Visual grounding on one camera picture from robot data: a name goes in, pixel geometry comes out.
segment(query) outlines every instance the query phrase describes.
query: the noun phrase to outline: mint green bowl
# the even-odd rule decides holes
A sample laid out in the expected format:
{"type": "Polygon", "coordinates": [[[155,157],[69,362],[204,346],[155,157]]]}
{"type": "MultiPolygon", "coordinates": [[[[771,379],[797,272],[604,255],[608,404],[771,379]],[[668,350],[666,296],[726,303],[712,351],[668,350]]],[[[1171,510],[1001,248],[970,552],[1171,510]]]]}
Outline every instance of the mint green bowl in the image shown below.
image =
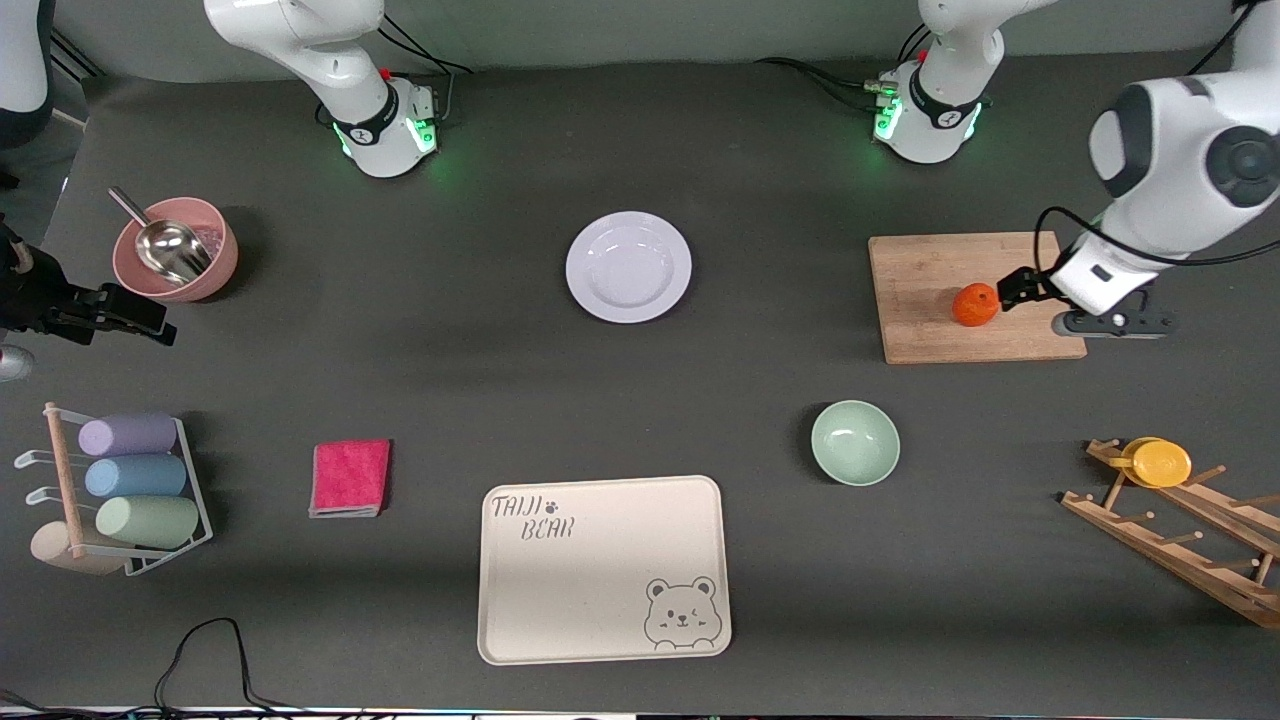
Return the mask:
{"type": "Polygon", "coordinates": [[[873,486],[893,471],[902,446],[893,420],[860,400],[837,402],[813,423],[813,457],[846,486],[873,486]]]}

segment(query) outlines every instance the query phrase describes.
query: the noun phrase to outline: tray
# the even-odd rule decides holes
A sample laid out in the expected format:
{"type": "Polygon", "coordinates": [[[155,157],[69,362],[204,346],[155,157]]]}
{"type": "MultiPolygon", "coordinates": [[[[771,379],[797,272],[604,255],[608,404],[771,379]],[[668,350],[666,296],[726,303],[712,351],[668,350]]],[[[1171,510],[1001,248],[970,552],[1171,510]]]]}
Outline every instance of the tray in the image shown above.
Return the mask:
{"type": "Polygon", "coordinates": [[[486,662],[708,657],[731,637],[710,478],[500,486],[485,496],[476,646],[486,662]]]}
{"type": "MultiPolygon", "coordinates": [[[[1053,333],[1053,318],[1069,307],[1057,300],[1028,302],[980,328],[951,318],[951,301],[966,284],[992,287],[1032,261],[1029,232],[873,237],[868,242],[884,361],[998,363],[1078,360],[1084,340],[1053,333]]],[[[1041,237],[1044,266],[1057,259],[1057,238],[1041,237]]]]}

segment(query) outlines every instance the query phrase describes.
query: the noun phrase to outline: green led light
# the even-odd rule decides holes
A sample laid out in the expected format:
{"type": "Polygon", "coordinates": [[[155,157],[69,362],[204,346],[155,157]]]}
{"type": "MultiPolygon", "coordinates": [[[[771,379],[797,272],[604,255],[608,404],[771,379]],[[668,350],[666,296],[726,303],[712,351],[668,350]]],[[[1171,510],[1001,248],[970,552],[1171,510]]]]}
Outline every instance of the green led light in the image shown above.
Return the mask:
{"type": "Polygon", "coordinates": [[[338,123],[333,123],[333,133],[338,136],[338,142],[342,143],[342,154],[351,158],[351,147],[347,147],[347,138],[342,136],[342,131],[338,129],[338,123]]]}
{"type": "Polygon", "coordinates": [[[969,120],[969,129],[964,131],[965,140],[973,137],[973,128],[977,127],[978,115],[980,114],[982,114],[982,102],[978,102],[978,106],[973,109],[973,118],[969,120]]]}
{"type": "Polygon", "coordinates": [[[435,133],[433,132],[431,123],[404,118],[404,127],[408,128],[410,135],[413,136],[413,143],[417,145],[417,149],[424,155],[435,150],[435,133]]]}
{"type": "Polygon", "coordinates": [[[876,136],[881,140],[888,140],[893,137],[893,129],[897,128],[897,120],[902,117],[902,100],[895,97],[893,102],[888,108],[884,108],[884,110],[881,110],[881,113],[888,117],[888,119],[882,119],[876,123],[876,136]]]}

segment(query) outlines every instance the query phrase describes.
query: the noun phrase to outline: pink sponge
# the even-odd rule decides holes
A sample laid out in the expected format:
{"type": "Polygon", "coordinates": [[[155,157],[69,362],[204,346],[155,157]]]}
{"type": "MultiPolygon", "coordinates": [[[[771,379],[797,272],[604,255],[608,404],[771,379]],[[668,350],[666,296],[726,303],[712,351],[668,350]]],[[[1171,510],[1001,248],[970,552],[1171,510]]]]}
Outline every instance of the pink sponge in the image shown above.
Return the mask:
{"type": "Polygon", "coordinates": [[[375,518],[387,492],[392,441],[346,439],[316,446],[311,518],[375,518]]]}

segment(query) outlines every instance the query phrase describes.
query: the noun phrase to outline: wooden cutting board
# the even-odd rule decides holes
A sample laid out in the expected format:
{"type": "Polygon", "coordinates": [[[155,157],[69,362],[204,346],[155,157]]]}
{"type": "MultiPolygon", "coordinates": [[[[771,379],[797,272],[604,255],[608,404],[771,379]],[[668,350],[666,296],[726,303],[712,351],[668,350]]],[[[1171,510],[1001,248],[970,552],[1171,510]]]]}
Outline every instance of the wooden cutting board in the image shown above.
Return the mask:
{"type": "MultiPolygon", "coordinates": [[[[951,300],[964,286],[996,287],[1032,264],[1029,232],[873,237],[868,250],[890,365],[1076,360],[1087,352],[1084,340],[1051,329],[1053,316],[1068,310],[1057,300],[1019,305],[980,328],[951,316],[951,300]]],[[[1043,233],[1041,255],[1046,266],[1057,259],[1053,233],[1043,233]]]]}

